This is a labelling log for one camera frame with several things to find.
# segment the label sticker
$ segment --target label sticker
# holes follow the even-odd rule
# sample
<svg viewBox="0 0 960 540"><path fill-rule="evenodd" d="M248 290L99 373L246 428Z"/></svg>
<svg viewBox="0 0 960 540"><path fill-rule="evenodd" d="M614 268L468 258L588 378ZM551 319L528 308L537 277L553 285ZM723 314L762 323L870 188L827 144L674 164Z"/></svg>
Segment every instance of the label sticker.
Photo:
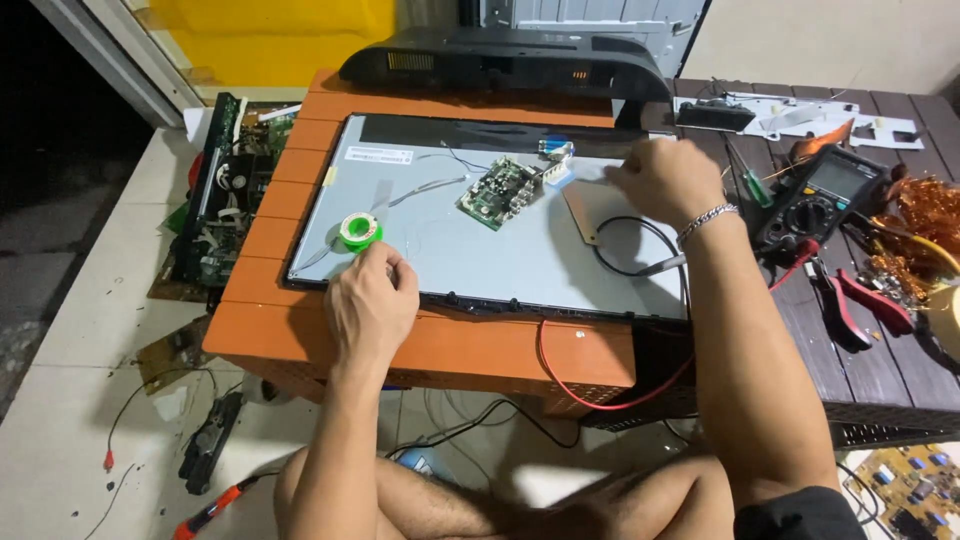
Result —
<svg viewBox="0 0 960 540"><path fill-rule="evenodd" d="M396 163L409 165L414 160L414 153L409 150L392 150L389 148L364 148L350 146L344 160L370 161L375 163Z"/></svg>

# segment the green solder spool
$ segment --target green solder spool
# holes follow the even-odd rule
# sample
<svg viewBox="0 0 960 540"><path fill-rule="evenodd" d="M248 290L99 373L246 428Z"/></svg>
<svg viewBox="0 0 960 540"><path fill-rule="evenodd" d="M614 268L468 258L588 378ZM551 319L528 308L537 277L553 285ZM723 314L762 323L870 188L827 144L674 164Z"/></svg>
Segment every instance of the green solder spool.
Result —
<svg viewBox="0 0 960 540"><path fill-rule="evenodd" d="M360 253L375 241L383 239L383 227L371 214L352 213L340 224L340 239L347 249Z"/></svg>

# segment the dark wooden table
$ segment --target dark wooden table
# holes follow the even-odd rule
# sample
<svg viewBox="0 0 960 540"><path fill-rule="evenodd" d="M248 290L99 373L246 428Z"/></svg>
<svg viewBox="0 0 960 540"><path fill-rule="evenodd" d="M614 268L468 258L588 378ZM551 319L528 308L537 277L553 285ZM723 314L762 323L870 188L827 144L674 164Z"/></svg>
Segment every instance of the dark wooden table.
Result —
<svg viewBox="0 0 960 540"><path fill-rule="evenodd" d="M688 79L669 83L674 87L675 95L680 97L696 97L698 93L703 95L702 90L708 84L707 81ZM727 91L818 99L827 99L843 89L740 82L724 82L722 85ZM928 130L922 137L922 151L861 146L854 150L857 154L888 166L905 163L915 177L935 175L939 179L960 182L960 119L945 99L854 89L848 89L836 99L856 103L865 114L912 119L918 130ZM665 114L645 114L642 127L674 131L679 137L695 142L720 164L721 169L732 164L732 171L740 172L738 163L728 154L719 132L658 125L661 117L666 122ZM730 137L760 178L778 170L780 164L784 163L783 155L799 140L792 136L784 136L782 141L736 134L730 134ZM740 205L751 230L756 230L763 214L750 197L746 185L734 176L725 177L728 195ZM866 260L866 255L840 233L826 243L820 251L820 257L831 269L844 268L851 273L864 268ZM769 271L765 271L765 275L772 277ZM872 313L853 301L848 302L852 317L861 328L869 329L868 333L879 331L880 339L868 351L856 354L846 352L828 337L818 297L802 271L785 282L774 293L774 299L831 421L923 430L960 430L960 382L956 375L960 371L952 366L948 358L939 355L928 345L922 345L923 341L918 342L913 335L892 337ZM642 380L640 363L637 366L638 380ZM693 382L692 377L685 378L661 399L630 411L592 414L584 419L585 424L616 429L618 426L635 425L636 419L678 418L695 413ZM619 399L629 401L631 396L628 392Z"/></svg>

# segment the red handled pliers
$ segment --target red handled pliers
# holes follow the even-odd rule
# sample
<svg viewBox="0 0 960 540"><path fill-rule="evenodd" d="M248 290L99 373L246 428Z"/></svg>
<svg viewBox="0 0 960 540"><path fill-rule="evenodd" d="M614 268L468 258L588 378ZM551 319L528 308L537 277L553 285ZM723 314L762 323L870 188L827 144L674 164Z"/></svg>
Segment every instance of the red handled pliers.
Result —
<svg viewBox="0 0 960 540"><path fill-rule="evenodd" d="M868 309L894 337L913 333L913 319L906 309L856 282L843 268L837 270L836 276L831 276L823 260L813 257L804 265L804 270L820 291L830 337L838 344L857 351L874 346L874 341L847 310L848 297Z"/></svg>

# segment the multimeter dial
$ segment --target multimeter dial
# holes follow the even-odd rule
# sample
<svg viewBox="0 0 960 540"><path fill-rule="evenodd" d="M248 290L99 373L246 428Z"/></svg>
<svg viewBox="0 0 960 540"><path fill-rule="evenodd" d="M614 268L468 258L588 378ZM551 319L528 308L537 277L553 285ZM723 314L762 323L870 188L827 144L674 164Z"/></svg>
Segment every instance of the multimeter dial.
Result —
<svg viewBox="0 0 960 540"><path fill-rule="evenodd" d="M829 229L836 209L823 197L804 197L786 211L785 222L797 234L817 235Z"/></svg>

